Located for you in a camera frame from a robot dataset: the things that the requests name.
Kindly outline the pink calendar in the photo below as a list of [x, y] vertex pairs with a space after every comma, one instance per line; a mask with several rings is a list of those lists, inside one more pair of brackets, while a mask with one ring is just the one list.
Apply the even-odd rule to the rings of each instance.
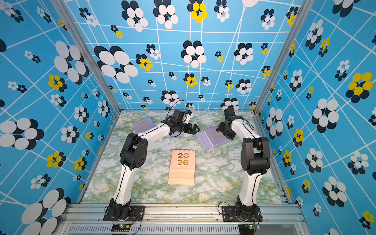
[[168, 183], [193, 186], [195, 182], [195, 150], [176, 149], [172, 152]]

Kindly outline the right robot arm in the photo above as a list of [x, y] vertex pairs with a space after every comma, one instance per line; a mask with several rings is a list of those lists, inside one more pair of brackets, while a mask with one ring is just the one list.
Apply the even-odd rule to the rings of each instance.
[[254, 127], [242, 116], [235, 113], [234, 108], [224, 110], [225, 121], [217, 127], [227, 139], [236, 136], [242, 141], [240, 163], [244, 171], [242, 189], [235, 204], [236, 216], [240, 221], [262, 221], [257, 205], [257, 192], [260, 181], [270, 169], [270, 145], [266, 137], [261, 137]]

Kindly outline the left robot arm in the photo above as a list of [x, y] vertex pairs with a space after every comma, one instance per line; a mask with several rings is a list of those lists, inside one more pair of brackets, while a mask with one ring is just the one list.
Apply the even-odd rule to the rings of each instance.
[[131, 211], [131, 191], [139, 168], [145, 163], [148, 146], [175, 132], [194, 135], [200, 131], [197, 124], [191, 124], [190, 110], [174, 110], [170, 117], [157, 126], [139, 134], [128, 134], [120, 152], [121, 173], [117, 190], [111, 198], [106, 214], [119, 221], [125, 221]]

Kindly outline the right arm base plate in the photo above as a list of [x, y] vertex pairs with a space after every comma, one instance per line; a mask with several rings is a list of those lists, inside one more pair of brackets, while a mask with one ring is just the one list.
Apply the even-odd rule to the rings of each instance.
[[260, 207], [253, 206], [221, 206], [220, 212], [224, 222], [262, 222]]

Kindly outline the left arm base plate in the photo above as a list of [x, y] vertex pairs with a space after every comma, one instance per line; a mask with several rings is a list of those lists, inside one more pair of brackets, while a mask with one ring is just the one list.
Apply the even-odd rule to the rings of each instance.
[[110, 206], [106, 206], [103, 220], [111, 222], [143, 221], [145, 209], [146, 206], [128, 206], [123, 208], [122, 211], [114, 212]]

